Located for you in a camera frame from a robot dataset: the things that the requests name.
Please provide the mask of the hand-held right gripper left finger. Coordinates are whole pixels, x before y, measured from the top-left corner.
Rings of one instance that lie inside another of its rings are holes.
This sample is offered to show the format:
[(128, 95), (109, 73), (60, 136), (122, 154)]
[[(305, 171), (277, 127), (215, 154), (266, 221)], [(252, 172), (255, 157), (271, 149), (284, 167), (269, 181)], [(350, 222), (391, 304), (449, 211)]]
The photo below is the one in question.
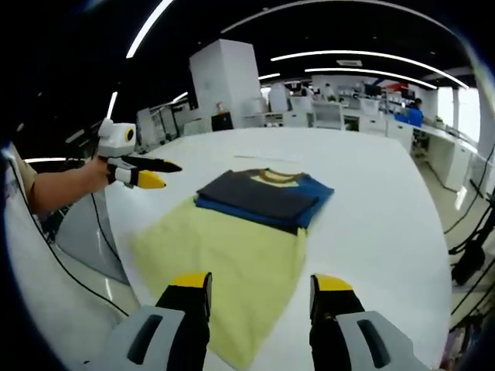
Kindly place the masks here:
[(210, 341), (213, 276), (183, 274), (156, 305), (129, 315), (108, 337), (87, 370), (202, 370)]

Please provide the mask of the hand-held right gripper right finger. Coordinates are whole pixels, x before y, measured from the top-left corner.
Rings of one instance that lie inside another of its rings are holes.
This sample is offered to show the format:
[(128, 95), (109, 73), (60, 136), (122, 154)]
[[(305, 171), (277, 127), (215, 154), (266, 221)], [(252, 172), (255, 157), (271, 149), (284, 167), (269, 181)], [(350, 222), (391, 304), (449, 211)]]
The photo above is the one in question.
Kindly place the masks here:
[(366, 311), (353, 287), (324, 274), (310, 278), (309, 344), (315, 370), (427, 370), (409, 337), (376, 311)]

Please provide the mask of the person's left hand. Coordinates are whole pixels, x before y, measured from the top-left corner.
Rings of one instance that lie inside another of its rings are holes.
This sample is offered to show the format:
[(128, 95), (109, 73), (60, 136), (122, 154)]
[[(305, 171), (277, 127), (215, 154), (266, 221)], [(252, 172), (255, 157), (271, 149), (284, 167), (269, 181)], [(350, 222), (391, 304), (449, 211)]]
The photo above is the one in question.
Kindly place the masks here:
[(101, 157), (92, 158), (80, 169), (81, 182), (85, 192), (99, 192), (111, 184), (108, 163)]

